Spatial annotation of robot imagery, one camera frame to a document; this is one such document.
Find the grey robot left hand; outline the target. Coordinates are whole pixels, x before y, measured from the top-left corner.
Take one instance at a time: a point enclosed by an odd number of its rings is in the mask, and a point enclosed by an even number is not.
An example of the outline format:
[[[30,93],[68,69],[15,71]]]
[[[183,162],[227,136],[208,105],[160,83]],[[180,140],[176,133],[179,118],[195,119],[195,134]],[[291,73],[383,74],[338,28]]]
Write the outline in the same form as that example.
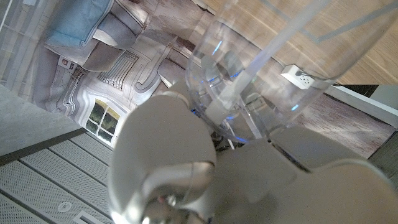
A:
[[[216,152],[184,83],[126,118],[108,195],[116,223],[397,222],[397,193],[383,173],[309,129]]]

